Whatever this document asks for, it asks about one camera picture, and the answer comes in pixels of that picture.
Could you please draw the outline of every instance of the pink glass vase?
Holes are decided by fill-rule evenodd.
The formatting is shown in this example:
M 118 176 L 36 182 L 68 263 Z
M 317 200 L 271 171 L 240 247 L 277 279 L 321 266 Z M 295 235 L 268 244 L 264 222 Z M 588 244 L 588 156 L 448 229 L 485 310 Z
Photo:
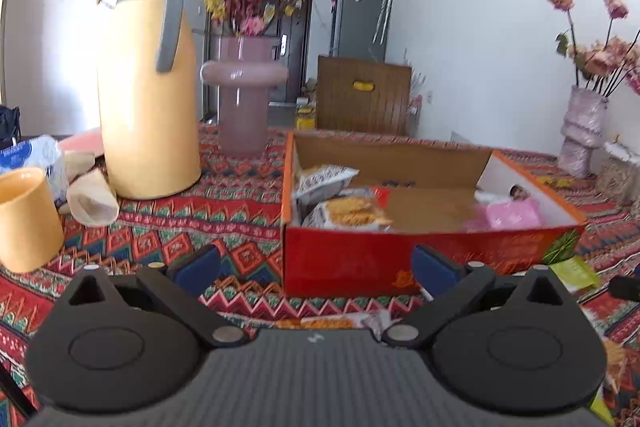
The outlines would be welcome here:
M 227 156 L 258 158 L 267 144 L 269 91 L 287 82 L 287 68 L 273 59 L 278 39 L 217 37 L 217 61 L 200 78 L 218 93 L 218 143 Z
M 602 128 L 609 100 L 583 87 L 572 87 L 569 108 L 564 115 L 561 133 L 565 136 L 558 156 L 558 166 L 575 178 L 589 175 L 591 154 L 602 147 Z

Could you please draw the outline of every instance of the yellow handle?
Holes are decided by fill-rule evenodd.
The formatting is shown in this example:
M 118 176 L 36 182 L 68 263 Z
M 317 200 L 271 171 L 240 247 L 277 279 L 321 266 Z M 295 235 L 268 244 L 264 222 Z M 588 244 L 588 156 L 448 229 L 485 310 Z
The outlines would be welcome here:
M 356 91 L 371 92 L 376 88 L 376 84 L 364 80 L 354 80 L 351 87 Z

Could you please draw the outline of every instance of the red cardboard box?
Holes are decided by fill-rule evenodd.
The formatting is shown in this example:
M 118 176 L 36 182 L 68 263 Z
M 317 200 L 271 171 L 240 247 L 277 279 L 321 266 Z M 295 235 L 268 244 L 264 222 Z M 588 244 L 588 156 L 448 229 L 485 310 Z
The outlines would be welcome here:
M 351 232 L 300 227 L 293 219 L 295 172 L 322 164 L 360 170 L 350 186 L 393 181 L 386 213 L 394 231 Z M 507 195 L 518 185 L 540 204 L 543 229 L 466 232 L 477 188 Z M 341 140 L 291 133 L 282 202 L 284 290 L 299 297 L 416 293 L 410 267 L 415 245 L 436 248 L 457 263 L 481 261 L 498 273 L 540 263 L 550 250 L 571 248 L 586 218 L 527 171 L 490 149 Z

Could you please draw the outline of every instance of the yellow mug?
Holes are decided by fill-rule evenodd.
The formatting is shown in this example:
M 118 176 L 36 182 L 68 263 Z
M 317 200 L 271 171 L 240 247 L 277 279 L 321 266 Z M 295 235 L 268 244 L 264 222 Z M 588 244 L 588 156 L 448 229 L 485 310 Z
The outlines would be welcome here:
M 47 264 L 64 233 L 42 169 L 24 168 L 0 176 L 0 263 L 14 273 Z

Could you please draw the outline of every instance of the thermos handle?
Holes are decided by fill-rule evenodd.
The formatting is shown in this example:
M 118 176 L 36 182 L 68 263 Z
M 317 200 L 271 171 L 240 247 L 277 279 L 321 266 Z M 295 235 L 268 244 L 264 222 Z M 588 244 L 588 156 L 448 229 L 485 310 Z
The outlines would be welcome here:
M 160 45 L 156 55 L 156 71 L 167 73 L 174 66 L 175 52 L 178 49 L 182 7 L 184 0 L 164 0 L 164 17 Z

